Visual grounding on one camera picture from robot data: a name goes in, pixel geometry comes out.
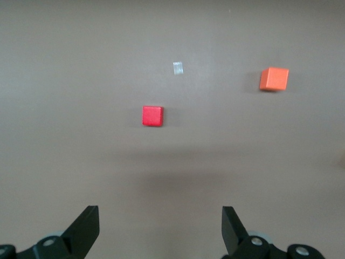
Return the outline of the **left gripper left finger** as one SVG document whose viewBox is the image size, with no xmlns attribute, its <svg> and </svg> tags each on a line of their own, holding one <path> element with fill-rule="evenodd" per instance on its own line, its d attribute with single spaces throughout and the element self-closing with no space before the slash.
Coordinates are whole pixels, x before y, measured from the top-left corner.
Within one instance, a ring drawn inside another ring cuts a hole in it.
<svg viewBox="0 0 345 259">
<path fill-rule="evenodd" d="M 21 252 L 2 244 L 1 258 L 85 258 L 99 232 L 99 207 L 88 206 L 59 236 L 45 237 Z"/>
</svg>

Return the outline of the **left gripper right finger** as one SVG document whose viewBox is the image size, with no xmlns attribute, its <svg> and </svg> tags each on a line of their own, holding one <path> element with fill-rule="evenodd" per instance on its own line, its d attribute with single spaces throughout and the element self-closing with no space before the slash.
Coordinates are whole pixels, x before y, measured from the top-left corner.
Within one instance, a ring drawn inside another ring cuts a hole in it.
<svg viewBox="0 0 345 259">
<path fill-rule="evenodd" d="M 304 244 L 291 244 L 283 251 L 263 237 L 250 235 L 231 206 L 222 208 L 222 238 L 227 250 L 224 258 L 323 258 L 317 249 Z"/>
</svg>

